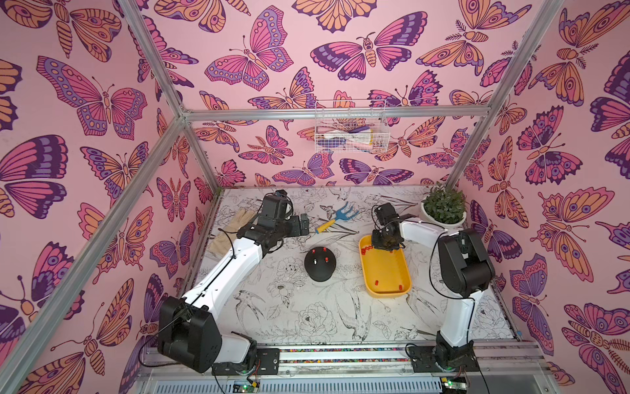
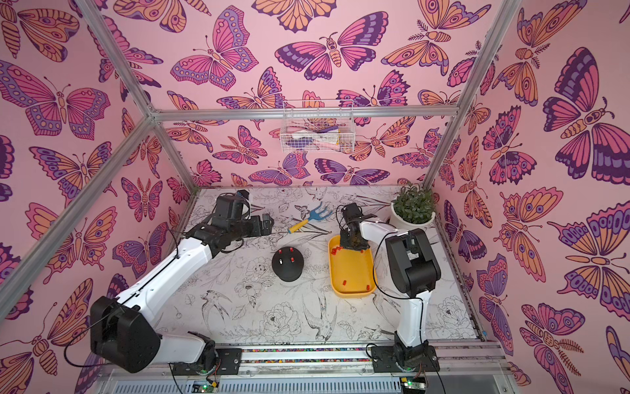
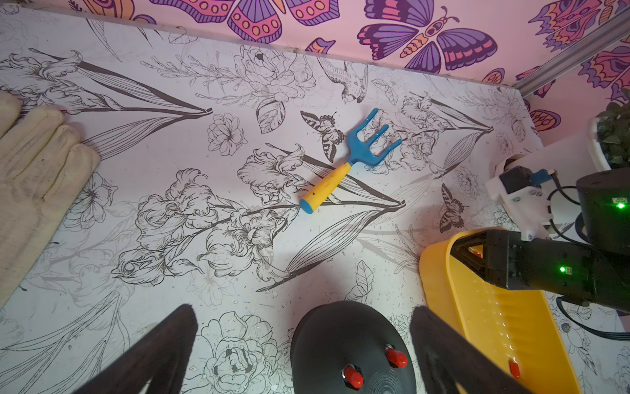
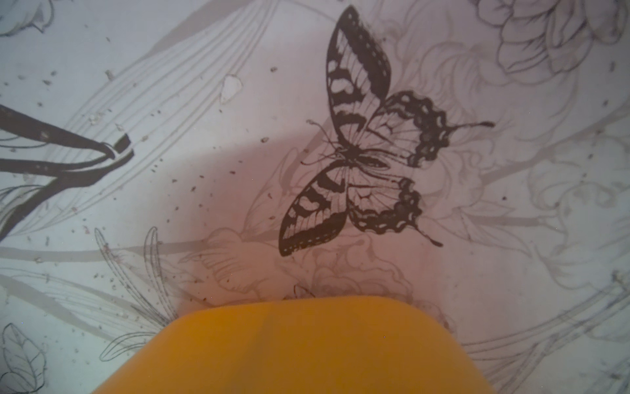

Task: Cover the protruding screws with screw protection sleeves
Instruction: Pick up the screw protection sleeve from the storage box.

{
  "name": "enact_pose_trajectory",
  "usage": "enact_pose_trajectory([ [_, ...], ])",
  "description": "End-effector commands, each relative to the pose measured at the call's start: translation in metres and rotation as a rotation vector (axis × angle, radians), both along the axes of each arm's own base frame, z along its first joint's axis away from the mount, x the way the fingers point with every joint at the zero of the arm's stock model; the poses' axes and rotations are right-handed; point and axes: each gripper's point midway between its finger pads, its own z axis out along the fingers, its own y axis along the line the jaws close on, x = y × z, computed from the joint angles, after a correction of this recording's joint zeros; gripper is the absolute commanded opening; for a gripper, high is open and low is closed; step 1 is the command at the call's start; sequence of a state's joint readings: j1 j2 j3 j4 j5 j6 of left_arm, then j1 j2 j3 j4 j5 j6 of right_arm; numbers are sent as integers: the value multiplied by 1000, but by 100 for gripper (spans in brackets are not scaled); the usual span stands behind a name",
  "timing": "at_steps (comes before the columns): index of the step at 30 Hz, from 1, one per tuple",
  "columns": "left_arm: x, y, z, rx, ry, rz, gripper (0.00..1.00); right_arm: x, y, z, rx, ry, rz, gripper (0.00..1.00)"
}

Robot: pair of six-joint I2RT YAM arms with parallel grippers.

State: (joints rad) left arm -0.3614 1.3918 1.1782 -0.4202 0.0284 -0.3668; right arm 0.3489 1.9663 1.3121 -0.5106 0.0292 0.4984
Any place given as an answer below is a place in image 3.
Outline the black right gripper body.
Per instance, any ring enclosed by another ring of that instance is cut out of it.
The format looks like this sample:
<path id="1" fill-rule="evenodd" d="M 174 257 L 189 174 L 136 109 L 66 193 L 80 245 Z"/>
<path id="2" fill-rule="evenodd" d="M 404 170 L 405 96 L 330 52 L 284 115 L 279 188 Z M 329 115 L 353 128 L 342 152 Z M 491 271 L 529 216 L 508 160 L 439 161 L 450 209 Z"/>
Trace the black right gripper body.
<path id="1" fill-rule="evenodd" d="M 540 289 L 576 304 L 595 303 L 629 310 L 629 170 L 596 172 L 577 180 L 582 213 L 574 226 L 577 241 L 522 239 L 507 244 L 505 289 Z"/>

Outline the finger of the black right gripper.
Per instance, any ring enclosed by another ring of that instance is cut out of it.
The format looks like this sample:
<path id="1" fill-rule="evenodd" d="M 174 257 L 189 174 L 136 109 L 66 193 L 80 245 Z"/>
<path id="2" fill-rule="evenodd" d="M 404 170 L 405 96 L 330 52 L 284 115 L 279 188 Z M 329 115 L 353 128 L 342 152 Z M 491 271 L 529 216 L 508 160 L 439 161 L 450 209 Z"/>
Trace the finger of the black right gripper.
<path id="1" fill-rule="evenodd" d="M 451 247 L 451 256 L 483 281 L 507 285 L 507 231 L 492 229 L 459 238 Z"/>

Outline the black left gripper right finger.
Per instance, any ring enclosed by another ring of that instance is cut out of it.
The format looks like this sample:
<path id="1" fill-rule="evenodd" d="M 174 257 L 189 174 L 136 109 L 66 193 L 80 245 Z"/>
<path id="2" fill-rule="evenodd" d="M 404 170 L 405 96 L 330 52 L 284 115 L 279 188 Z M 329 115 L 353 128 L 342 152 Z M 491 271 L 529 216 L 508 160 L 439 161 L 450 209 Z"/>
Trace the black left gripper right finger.
<path id="1" fill-rule="evenodd" d="M 426 306 L 409 326 L 428 393 L 529 393 Z"/>

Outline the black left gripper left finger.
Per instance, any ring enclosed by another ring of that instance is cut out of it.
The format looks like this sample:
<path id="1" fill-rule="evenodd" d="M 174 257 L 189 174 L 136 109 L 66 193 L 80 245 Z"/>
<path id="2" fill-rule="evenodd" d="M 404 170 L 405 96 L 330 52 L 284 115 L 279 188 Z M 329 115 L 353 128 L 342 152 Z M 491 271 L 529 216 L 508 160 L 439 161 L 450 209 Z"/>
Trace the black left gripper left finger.
<path id="1" fill-rule="evenodd" d="M 180 305 L 78 393 L 179 393 L 198 322 L 191 305 Z"/>

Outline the black round screw base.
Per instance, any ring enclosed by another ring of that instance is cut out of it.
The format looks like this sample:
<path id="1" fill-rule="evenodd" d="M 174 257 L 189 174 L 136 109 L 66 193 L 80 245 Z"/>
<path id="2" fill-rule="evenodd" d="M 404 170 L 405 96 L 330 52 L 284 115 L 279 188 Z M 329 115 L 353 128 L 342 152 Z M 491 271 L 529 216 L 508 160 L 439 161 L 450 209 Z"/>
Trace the black round screw base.
<path id="1" fill-rule="evenodd" d="M 387 360 L 391 346 L 406 354 L 405 368 Z M 346 386 L 352 364 L 364 376 L 360 390 Z M 374 308 L 342 300 L 320 305 L 300 320 L 290 346 L 295 393 L 415 393 L 412 356 L 392 323 Z"/>

